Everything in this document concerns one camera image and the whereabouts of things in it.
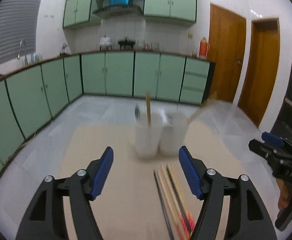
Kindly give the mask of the right hand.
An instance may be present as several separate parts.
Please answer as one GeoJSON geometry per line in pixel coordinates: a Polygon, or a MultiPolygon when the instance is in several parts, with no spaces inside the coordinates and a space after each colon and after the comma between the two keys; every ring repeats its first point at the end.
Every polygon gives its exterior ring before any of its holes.
{"type": "Polygon", "coordinates": [[[289,192],[287,184],[284,180],[277,179],[276,183],[280,189],[278,208],[279,210],[283,210],[288,206],[290,199],[292,198],[292,194],[289,192]]]}

